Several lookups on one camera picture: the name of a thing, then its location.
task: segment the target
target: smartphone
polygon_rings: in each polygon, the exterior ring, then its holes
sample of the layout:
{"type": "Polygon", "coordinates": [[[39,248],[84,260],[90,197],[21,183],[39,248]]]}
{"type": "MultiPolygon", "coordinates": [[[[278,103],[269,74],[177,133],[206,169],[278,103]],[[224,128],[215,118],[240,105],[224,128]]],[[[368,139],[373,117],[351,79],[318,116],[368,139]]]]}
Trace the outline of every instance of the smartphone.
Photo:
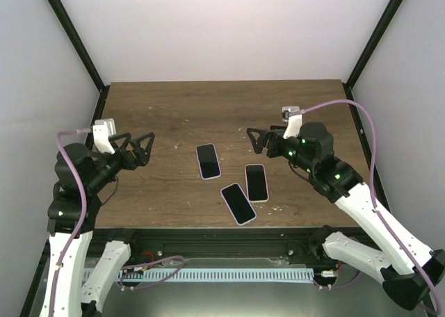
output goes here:
{"type": "Polygon", "coordinates": [[[269,200],[266,170],[262,164],[250,164],[244,167],[245,186],[251,202],[266,202],[269,200]]]}
{"type": "Polygon", "coordinates": [[[245,225],[257,217],[257,213],[239,184],[224,187],[221,195],[238,225],[245,225]]]}
{"type": "Polygon", "coordinates": [[[196,157],[200,164],[201,178],[203,178],[203,180],[221,176],[220,164],[213,143],[209,143],[208,145],[198,145],[196,147],[196,157]]]}

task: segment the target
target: brown wood surface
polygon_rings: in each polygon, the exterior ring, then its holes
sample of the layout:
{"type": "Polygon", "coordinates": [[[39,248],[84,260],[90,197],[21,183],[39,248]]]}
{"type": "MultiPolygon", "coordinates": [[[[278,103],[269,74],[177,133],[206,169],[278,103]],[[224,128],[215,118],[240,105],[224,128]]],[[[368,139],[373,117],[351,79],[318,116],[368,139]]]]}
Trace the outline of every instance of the brown wood surface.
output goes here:
{"type": "MultiPolygon", "coordinates": [[[[283,158],[256,155],[248,127],[282,124],[281,107],[308,108],[344,98],[340,81],[214,81],[113,83],[103,118],[118,133],[156,134],[149,164],[121,171],[117,193],[102,207],[98,227],[236,227],[220,189],[234,182],[245,188],[244,166],[266,167],[269,201],[254,204],[249,227],[354,226],[345,213],[296,177],[283,158]],[[203,181],[195,148],[216,145],[222,176],[203,181]]],[[[368,169],[350,109],[345,104],[303,117],[324,122],[334,136],[336,155],[363,176],[368,169]]]]}

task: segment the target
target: black metal frame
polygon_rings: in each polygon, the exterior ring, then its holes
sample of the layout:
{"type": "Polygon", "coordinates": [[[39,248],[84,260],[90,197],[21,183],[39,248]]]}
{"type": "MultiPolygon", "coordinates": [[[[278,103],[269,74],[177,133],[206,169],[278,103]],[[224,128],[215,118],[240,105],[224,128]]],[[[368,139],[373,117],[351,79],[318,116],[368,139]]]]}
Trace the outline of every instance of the black metal frame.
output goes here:
{"type": "MultiPolygon", "coordinates": [[[[100,91],[96,109],[92,121],[102,116],[106,98],[110,86],[105,86],[98,71],[96,70],[79,34],[70,20],[62,2],[60,0],[48,0],[53,8],[60,24],[65,29],[68,38],[71,40],[80,59],[87,69],[91,79],[100,91]]],[[[365,46],[362,55],[355,65],[349,79],[343,84],[347,99],[354,100],[353,87],[357,83],[360,74],[363,72],[372,53],[377,47],[380,39],[384,35],[389,23],[396,14],[398,7],[403,0],[390,0],[385,11],[380,18],[374,32],[365,46]]],[[[363,125],[360,120],[357,108],[350,107],[357,134],[359,136],[366,161],[370,162],[371,149],[366,135],[363,132],[363,125]]],[[[92,147],[92,138],[87,138],[86,145],[92,147]]],[[[375,171],[376,194],[382,204],[388,207],[387,199],[383,191],[377,170],[375,171]]],[[[264,229],[137,229],[140,248],[144,250],[162,251],[163,256],[172,254],[182,254],[186,258],[193,257],[287,257],[293,264],[305,264],[310,268],[331,266],[333,261],[324,259],[319,261],[308,255],[307,243],[309,237],[318,230],[315,228],[264,228],[264,229]]],[[[373,241],[359,227],[337,228],[348,236],[353,236],[358,241],[374,246],[373,241]]],[[[106,244],[106,237],[112,229],[96,229],[88,250],[89,257],[99,257],[106,244]]],[[[40,283],[44,266],[49,258],[49,244],[45,245],[42,257],[38,264],[33,282],[22,309],[21,317],[26,317],[31,311],[35,291],[40,283]]],[[[425,300],[431,306],[431,300],[425,300]]]]}

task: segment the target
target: black screen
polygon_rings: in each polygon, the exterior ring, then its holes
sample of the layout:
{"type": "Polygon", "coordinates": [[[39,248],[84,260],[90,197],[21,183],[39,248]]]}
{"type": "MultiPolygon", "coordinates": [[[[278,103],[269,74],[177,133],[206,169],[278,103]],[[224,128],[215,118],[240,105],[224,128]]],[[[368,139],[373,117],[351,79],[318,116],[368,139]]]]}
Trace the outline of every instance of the black screen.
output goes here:
{"type": "Polygon", "coordinates": [[[221,175],[214,145],[200,145],[196,148],[196,154],[203,179],[216,178],[221,175]]]}
{"type": "Polygon", "coordinates": [[[248,197],[252,202],[267,201],[268,191],[264,166],[247,165],[245,167],[245,183],[248,187],[248,197]]]}
{"type": "Polygon", "coordinates": [[[243,225],[257,216],[238,184],[224,187],[221,190],[221,195],[239,225],[243,225]]]}

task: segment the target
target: black wire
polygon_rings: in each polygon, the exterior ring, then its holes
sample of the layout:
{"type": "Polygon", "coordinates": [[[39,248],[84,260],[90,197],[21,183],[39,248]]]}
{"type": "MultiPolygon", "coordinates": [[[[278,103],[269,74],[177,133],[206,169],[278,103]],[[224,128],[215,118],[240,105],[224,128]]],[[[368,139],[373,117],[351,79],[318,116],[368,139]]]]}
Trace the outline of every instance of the black wire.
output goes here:
{"type": "Polygon", "coordinates": [[[291,168],[292,172],[295,173],[297,176],[299,176],[301,179],[303,179],[304,181],[306,181],[307,183],[309,183],[308,178],[306,178],[305,176],[303,176],[302,174],[298,173],[295,168],[292,166],[291,162],[287,162],[289,164],[289,167],[291,168]]]}
{"type": "Polygon", "coordinates": [[[119,177],[116,176],[116,185],[114,186],[114,191],[110,194],[109,197],[106,198],[106,200],[102,203],[102,206],[105,205],[111,199],[112,196],[114,196],[114,194],[118,190],[118,184],[119,184],[119,177]]]}

